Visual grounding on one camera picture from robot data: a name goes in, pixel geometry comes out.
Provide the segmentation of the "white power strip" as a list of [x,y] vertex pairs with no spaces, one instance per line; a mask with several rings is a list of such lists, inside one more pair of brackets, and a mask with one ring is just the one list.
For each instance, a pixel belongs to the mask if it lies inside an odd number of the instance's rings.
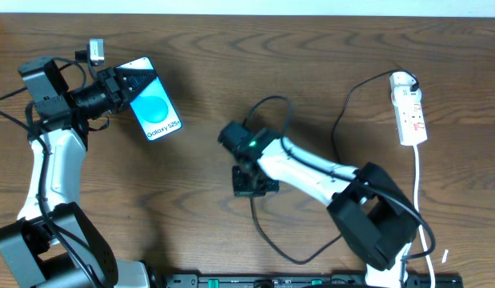
[[410,86],[396,86],[391,93],[400,143],[417,146],[428,139],[421,106],[421,90]]

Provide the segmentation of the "blue Galaxy smartphone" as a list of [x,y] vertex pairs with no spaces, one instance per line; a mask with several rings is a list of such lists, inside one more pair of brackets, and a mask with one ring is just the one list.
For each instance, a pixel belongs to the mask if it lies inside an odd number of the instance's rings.
[[154,80],[140,89],[140,94],[130,103],[134,115],[149,141],[154,141],[182,128],[169,95],[166,93],[158,73],[147,58],[138,58],[118,66],[126,72],[153,72]]

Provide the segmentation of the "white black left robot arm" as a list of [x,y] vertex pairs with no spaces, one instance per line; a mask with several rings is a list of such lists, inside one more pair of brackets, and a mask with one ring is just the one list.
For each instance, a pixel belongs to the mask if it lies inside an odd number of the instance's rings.
[[164,90],[148,58],[95,70],[78,52],[84,74],[71,90],[63,58],[40,57],[18,72],[32,96],[22,127],[34,153],[30,189],[15,222],[0,228],[0,254],[21,287],[163,287],[145,261],[123,261],[80,206],[81,169],[90,121],[118,114]]

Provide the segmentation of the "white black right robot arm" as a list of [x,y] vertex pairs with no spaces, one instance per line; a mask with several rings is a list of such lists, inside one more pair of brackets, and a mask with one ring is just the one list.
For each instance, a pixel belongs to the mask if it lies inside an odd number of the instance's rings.
[[275,130],[249,131],[231,122],[218,142],[236,161],[234,195],[255,199],[284,182],[323,204],[349,248],[366,264],[369,286],[402,287],[405,261],[420,224],[418,212],[391,177],[371,162],[330,162]]

